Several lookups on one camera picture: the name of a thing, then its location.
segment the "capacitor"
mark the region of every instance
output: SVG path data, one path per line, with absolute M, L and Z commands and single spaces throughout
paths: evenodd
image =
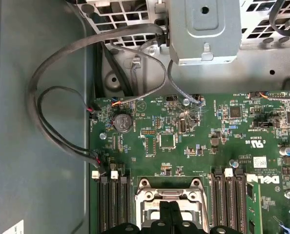
M 290 190 L 285 191 L 284 197 L 286 197 L 287 199 L 290 199 Z
M 189 100 L 187 98 L 183 99 L 183 105 L 188 106 L 189 105 Z
M 238 161 L 235 161 L 235 160 L 233 160 L 233 159 L 231 159 L 231 160 L 229 161 L 229 165 L 230 165 L 231 167 L 233 167 L 233 168 L 238 168 L 238 167 L 239 167 L 239 163 L 238 163 Z
M 282 156 L 290 156 L 290 147 L 281 147 L 279 153 Z
M 114 128 L 120 133 L 127 133 L 132 129 L 132 117 L 127 114 L 116 115 L 113 119 Z
M 106 133 L 100 133 L 100 139 L 105 140 L 107 138 Z

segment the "white slot latch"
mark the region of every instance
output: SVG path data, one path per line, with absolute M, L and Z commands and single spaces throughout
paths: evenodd
M 225 177 L 233 177 L 233 168 L 225 168 L 224 175 Z
M 99 179 L 101 174 L 99 171 L 92 171 L 92 179 Z
M 111 173 L 110 173 L 111 179 L 118 179 L 118 177 L 119 177 L 118 171 L 111 171 Z

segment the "screw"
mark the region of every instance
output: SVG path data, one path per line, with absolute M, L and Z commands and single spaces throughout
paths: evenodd
M 233 167 L 233 168 L 238 168 L 238 167 L 239 167 L 239 163 L 238 163 L 237 161 L 233 160 L 233 159 L 231 159 L 231 160 L 229 161 L 229 165 L 230 165 L 231 167 Z
M 290 190 L 285 191 L 284 197 L 290 199 Z
M 100 134 L 100 139 L 101 139 L 101 140 L 105 140 L 106 138 L 107 138 L 106 133 L 101 133 L 101 134 Z
M 150 56 L 153 56 L 155 54 L 155 48 L 151 47 L 148 52 Z
M 217 228 L 217 233 L 225 234 L 227 232 L 223 228 Z
M 188 106 L 189 105 L 189 100 L 187 98 L 183 99 L 183 105 Z

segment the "gray metal panel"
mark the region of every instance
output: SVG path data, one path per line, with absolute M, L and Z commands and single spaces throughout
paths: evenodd
M 0 234 L 22 219 L 26 234 L 72 233 L 79 226 L 76 233 L 88 233 L 84 163 L 47 142 L 25 106 L 34 70 L 63 45 L 84 37 L 83 26 L 64 1 L 0 2 Z M 82 50 L 52 66 L 40 90 L 65 85 L 83 93 L 84 56 Z M 63 135 L 83 145 L 86 125 L 78 99 L 53 93 L 44 110 Z

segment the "gray cable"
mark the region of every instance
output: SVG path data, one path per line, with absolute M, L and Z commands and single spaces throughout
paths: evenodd
M 138 97 L 133 97 L 133 98 L 130 98 L 128 100 L 121 101 L 121 104 L 128 103 L 128 102 L 131 102 L 131 101 L 136 101 L 136 100 L 138 100 L 140 98 L 145 98 L 146 96 L 151 95 L 151 94 L 155 93 L 156 91 L 160 90 L 166 84 L 166 81 L 167 81 L 166 68 L 165 68 L 164 64 L 162 62 L 160 62 L 158 59 L 156 59 L 153 56 L 150 56 L 148 54 L 145 54 L 145 53 L 143 53 L 141 51 L 132 50 L 132 49 L 129 49 L 129 48 L 125 48 L 125 47 L 122 47 L 122 46 L 115 45 L 115 44 L 113 44 L 112 41 L 110 42 L 110 44 L 111 44 L 111 46 L 113 46 L 114 48 L 117 48 L 119 50 L 125 50 L 125 51 L 131 52 L 131 53 L 135 53 L 135 54 L 137 54 L 139 56 L 142 56 L 142 57 L 145 57 L 145 58 L 152 59 L 152 60 L 156 61 L 161 66 L 161 68 L 163 69 L 164 74 L 165 74 L 163 82 L 158 87 L 156 87 L 156 88 L 154 88 L 154 89 L 148 91 L 147 93 L 145 93 L 143 95 L 140 95 Z
M 107 39 L 123 37 L 123 36 L 129 36 L 133 34 L 143 34 L 143 33 L 159 34 L 159 35 L 164 34 L 161 27 L 152 23 L 136 24 L 136 25 L 130 25 L 127 27 L 119 28 L 119 29 L 114 29 L 105 33 L 101 33 L 101 34 L 97 34 L 97 35 L 80 39 L 70 45 L 63 47 L 62 49 L 52 54 L 49 58 L 47 58 L 36 69 L 36 71 L 34 72 L 33 76 L 31 77 L 29 81 L 28 88 L 27 88 L 27 109 L 33 123 L 36 125 L 36 127 L 40 130 L 40 132 L 45 136 L 47 140 L 54 143 L 57 147 L 59 147 L 61 150 L 65 151 L 69 155 L 82 159 L 86 162 L 89 162 L 97 168 L 101 168 L 101 166 L 97 163 L 95 159 L 90 158 L 86 154 L 79 153 L 65 144 L 62 144 L 60 140 L 54 137 L 47 130 L 47 128 L 42 123 L 38 115 L 38 109 L 37 109 L 37 104 L 36 104 L 36 91 L 37 91 L 38 83 L 39 83 L 39 80 L 41 79 L 42 74 L 46 71 L 46 69 L 50 65 L 55 63 L 57 60 L 61 59 L 62 57 L 65 57 L 79 49 L 82 49 L 88 45 L 92 45 L 96 42 L 104 41 Z
M 171 76 L 171 71 L 172 71 L 172 65 L 173 65 L 173 61 L 171 60 L 169 65 L 168 65 L 168 79 L 171 83 L 171 85 L 173 86 L 173 88 L 175 88 L 180 94 L 182 94 L 184 97 L 186 97 L 189 101 L 194 102 L 196 104 L 200 105 L 200 102 L 195 100 L 191 95 L 185 93 L 182 89 L 180 89 L 173 81 L 172 76 Z

